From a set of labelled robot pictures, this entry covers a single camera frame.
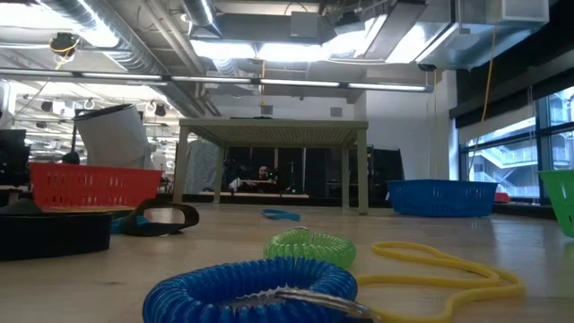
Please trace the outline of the blue rubber band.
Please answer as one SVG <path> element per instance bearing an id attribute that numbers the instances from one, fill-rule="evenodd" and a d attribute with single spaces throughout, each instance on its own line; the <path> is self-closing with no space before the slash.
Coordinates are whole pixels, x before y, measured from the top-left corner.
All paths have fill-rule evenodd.
<path id="1" fill-rule="evenodd" d="M 126 222 L 126 217 L 113 219 L 113 220 L 111 221 L 111 230 L 110 230 L 110 233 L 111 233 L 112 235 L 122 234 L 123 232 L 122 232 L 122 229 L 121 229 L 121 224 L 124 223 L 124 222 Z M 145 218 L 144 216 L 142 216 L 142 215 L 138 215 L 138 216 L 136 216 L 136 218 L 135 218 L 135 223 L 136 223 L 138 226 L 144 225 L 144 224 L 149 223 L 149 222 L 150 222 L 150 221 L 149 221 L 147 218 Z"/>
<path id="2" fill-rule="evenodd" d="M 287 221 L 294 221 L 294 222 L 300 221 L 300 215 L 299 214 L 289 212 L 289 211 L 284 211 L 284 210 L 266 208 L 266 209 L 262 210 L 261 214 L 265 218 L 271 219 L 271 220 L 287 220 Z"/>

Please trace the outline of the green coil wrist keychain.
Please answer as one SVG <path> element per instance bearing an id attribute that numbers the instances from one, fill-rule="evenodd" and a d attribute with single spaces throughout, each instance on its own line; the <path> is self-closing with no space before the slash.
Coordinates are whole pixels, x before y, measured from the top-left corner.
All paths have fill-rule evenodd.
<path id="1" fill-rule="evenodd" d="M 346 238 L 296 227 L 272 236 L 264 247 L 265 258 L 312 258 L 348 269 L 356 258 L 355 245 Z"/>

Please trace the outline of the blue coil wrist keychain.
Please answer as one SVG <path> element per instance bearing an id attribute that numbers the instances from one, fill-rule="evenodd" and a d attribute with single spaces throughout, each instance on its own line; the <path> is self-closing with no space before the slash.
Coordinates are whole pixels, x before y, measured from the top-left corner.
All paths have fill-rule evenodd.
<path id="1" fill-rule="evenodd" d="M 291 288 L 353 301 L 355 278 L 315 259 L 277 257 L 200 268 L 156 284 L 143 302 L 143 323 L 374 323 L 309 301 L 255 301 Z"/>

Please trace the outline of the black wide elastic band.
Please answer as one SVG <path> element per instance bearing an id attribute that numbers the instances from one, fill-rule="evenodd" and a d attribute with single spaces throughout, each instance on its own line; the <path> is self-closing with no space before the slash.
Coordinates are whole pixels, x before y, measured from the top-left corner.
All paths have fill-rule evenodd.
<path id="1" fill-rule="evenodd" d="M 184 222 L 145 223 L 138 221 L 138 217 L 143 217 L 146 210 L 162 208 L 180 211 L 184 215 Z M 117 219 L 117 227 L 120 233 L 136 237 L 157 237 L 162 235 L 173 235 L 177 234 L 183 229 L 195 226 L 198 223 L 199 213 L 193 206 L 176 204 L 173 202 L 161 201 L 157 199 L 146 199 L 127 216 Z"/>
<path id="2" fill-rule="evenodd" d="M 109 248 L 110 214 L 0 214 L 0 262 L 56 258 Z"/>

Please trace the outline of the long yellow rubber band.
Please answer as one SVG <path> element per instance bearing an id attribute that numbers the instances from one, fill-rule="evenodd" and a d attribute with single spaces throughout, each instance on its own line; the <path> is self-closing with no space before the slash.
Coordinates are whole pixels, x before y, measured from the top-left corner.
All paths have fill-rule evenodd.
<path id="1" fill-rule="evenodd" d="M 439 288 L 454 288 L 456 293 L 446 298 L 444 308 L 433 316 L 404 316 L 390 311 L 375 309 L 374 313 L 383 323 L 452 323 L 456 309 L 473 301 L 491 301 L 503 298 L 523 297 L 524 282 L 511 272 L 494 266 L 475 263 L 444 253 L 431 246 L 405 241 L 381 241 L 371 245 L 371 251 L 384 258 L 404 262 L 440 266 L 473 273 L 476 279 L 423 275 L 357 275 L 357 285 L 405 284 Z"/>

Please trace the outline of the sage green perforated metal shelf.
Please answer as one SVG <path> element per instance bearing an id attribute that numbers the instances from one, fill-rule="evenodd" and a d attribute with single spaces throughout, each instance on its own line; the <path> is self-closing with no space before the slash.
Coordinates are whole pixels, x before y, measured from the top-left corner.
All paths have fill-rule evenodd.
<path id="1" fill-rule="evenodd" d="M 220 202 L 223 157 L 227 148 L 339 148 L 342 153 L 342 205 L 350 206 L 349 151 L 357 147 L 357 212 L 369 211 L 367 130 L 364 120 L 297 120 L 269 118 L 182 118 L 179 121 L 173 201 L 181 203 L 187 178 L 188 137 L 197 135 L 218 147 L 213 201 Z"/>

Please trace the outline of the long linear ceiling light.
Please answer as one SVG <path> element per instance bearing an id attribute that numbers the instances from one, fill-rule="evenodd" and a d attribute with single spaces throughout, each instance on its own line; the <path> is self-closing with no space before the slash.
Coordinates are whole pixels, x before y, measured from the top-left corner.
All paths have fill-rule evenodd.
<path id="1" fill-rule="evenodd" d="M 429 85 L 393 84 L 393 83 L 357 83 L 310 81 L 294 79 L 274 79 L 257 77 L 222 77 L 222 76 L 191 76 L 169 74 L 123 74 L 108 72 L 81 72 L 43 69 L 18 69 L 0 67 L 0 76 L 7 78 L 23 78 L 30 80 L 42 79 L 80 79 L 82 83 L 104 83 L 105 81 L 126 84 L 167 86 L 175 83 L 217 83 L 233 85 L 272 85 L 291 87 L 313 87 L 343 90 L 381 91 L 381 92 L 433 92 Z"/>

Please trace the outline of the black cabinet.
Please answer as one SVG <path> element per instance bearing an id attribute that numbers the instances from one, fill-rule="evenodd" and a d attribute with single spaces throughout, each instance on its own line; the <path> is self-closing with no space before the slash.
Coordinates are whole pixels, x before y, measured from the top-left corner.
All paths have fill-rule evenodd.
<path id="1" fill-rule="evenodd" d="M 370 166 L 370 199 L 385 200 L 388 193 L 387 182 L 404 179 L 401 151 L 374 149 Z"/>

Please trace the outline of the blue plastic basket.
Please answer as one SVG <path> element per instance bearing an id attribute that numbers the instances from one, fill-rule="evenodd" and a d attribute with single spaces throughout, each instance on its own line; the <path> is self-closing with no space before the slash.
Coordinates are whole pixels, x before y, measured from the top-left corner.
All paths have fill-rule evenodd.
<path id="1" fill-rule="evenodd" d="M 390 180 L 389 201 L 399 214 L 484 217 L 491 214 L 498 184 L 444 179 Z"/>

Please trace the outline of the red plastic basket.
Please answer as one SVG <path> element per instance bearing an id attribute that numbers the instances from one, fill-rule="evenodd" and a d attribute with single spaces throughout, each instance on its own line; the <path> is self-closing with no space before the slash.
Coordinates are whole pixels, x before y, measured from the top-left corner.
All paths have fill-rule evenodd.
<path id="1" fill-rule="evenodd" d="M 156 197 L 160 181 L 159 170 L 30 164 L 33 201 L 48 209 L 138 206 Z"/>

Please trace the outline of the black monitor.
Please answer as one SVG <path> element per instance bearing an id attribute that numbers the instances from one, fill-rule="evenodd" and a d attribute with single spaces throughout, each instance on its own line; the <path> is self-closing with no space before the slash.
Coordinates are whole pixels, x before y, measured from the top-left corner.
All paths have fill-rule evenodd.
<path id="1" fill-rule="evenodd" d="M 23 129 L 0 129 L 0 186 L 23 186 L 30 182 L 30 147 Z"/>

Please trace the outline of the green plastic basket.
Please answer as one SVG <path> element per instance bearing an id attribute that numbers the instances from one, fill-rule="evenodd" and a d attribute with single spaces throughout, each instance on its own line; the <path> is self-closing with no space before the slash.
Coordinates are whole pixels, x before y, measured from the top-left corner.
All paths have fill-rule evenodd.
<path id="1" fill-rule="evenodd" d="M 574 239 L 574 170 L 539 172 L 564 235 Z"/>

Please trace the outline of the silver round ventilation duct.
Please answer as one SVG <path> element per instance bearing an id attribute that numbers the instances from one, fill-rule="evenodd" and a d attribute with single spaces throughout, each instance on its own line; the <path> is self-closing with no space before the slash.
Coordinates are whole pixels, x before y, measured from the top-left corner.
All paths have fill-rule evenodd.
<path id="1" fill-rule="evenodd" d="M 105 48 L 104 55 L 133 74 L 169 74 L 168 69 L 144 45 L 132 28 L 106 0 L 35 0 L 67 22 L 94 47 Z M 218 116 L 207 103 L 180 85 L 149 85 L 166 97 L 184 117 L 202 118 L 208 112 Z"/>

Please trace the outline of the silver rectangular ventilation duct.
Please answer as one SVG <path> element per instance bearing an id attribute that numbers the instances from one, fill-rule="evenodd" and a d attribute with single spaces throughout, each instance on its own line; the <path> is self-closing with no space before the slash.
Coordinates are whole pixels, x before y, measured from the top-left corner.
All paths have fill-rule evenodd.
<path id="1" fill-rule="evenodd" d="M 353 0 L 335 12 L 326 61 L 472 69 L 550 20 L 557 0 Z"/>

